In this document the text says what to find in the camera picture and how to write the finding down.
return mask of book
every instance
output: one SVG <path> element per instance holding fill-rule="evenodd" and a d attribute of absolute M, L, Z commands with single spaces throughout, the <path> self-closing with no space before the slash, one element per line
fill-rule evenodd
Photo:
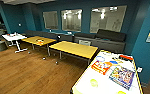
<path fill-rule="evenodd" d="M 116 67 L 110 74 L 109 78 L 129 90 L 132 85 L 134 74 L 135 72 L 124 67 Z"/>
<path fill-rule="evenodd" d="M 91 65 L 91 68 L 103 75 L 106 74 L 108 69 L 112 66 L 111 62 L 101 62 L 101 61 L 96 61 Z"/>

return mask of couch cushion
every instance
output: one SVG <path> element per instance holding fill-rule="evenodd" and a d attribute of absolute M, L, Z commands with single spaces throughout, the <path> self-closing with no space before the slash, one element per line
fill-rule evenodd
<path fill-rule="evenodd" d="M 99 29 L 96 34 L 96 38 L 109 39 L 111 41 L 120 41 L 120 42 L 125 41 L 125 36 L 126 36 L 125 33 L 104 30 L 104 29 Z"/>
<path fill-rule="evenodd" d="M 73 42 L 73 36 L 72 35 L 59 34 L 58 36 L 60 36 L 59 41 Z"/>
<path fill-rule="evenodd" d="M 75 33 L 74 36 L 84 37 L 84 38 L 95 38 L 95 34 L 87 34 L 87 33 Z"/>
<path fill-rule="evenodd" d="M 33 35 L 33 31 L 32 30 L 26 30 L 26 31 L 24 31 L 24 33 L 26 34 L 26 36 L 28 36 L 28 37 L 32 37 L 32 36 L 34 36 Z"/>
<path fill-rule="evenodd" d="M 56 39 L 57 40 L 57 34 L 55 34 L 55 33 L 42 32 L 42 35 L 45 38 L 50 38 L 50 39 Z"/>

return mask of gray couch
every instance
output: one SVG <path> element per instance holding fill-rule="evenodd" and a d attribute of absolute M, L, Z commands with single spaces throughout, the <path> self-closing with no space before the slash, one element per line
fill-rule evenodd
<path fill-rule="evenodd" d="M 123 53 L 125 37 L 124 33 L 99 29 L 97 34 L 75 33 L 74 42 L 79 43 L 80 40 L 88 41 L 91 43 L 91 46 L 96 46 L 99 50 Z"/>

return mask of couch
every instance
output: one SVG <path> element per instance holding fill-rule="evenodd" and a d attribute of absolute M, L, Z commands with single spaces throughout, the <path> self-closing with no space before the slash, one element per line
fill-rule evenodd
<path fill-rule="evenodd" d="M 99 50 L 108 50 L 114 53 L 123 53 L 125 48 L 124 33 L 99 29 L 97 34 L 75 33 L 74 35 L 66 35 L 42 31 L 25 31 L 27 37 L 41 36 L 60 41 L 69 41 L 75 43 L 83 43 L 98 47 Z"/>
<path fill-rule="evenodd" d="M 125 48 L 124 33 L 99 29 L 97 34 L 75 33 L 74 42 L 79 43 L 81 40 L 90 42 L 91 46 L 96 46 L 99 50 L 108 50 L 113 53 L 123 53 Z"/>

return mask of ceiling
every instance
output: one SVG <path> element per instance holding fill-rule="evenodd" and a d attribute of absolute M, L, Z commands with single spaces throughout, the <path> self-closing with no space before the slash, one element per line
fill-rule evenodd
<path fill-rule="evenodd" d="M 0 1 L 4 1 L 5 4 L 17 5 L 17 4 L 23 4 L 28 2 L 39 4 L 39 3 L 51 2 L 55 0 L 0 0 Z"/>

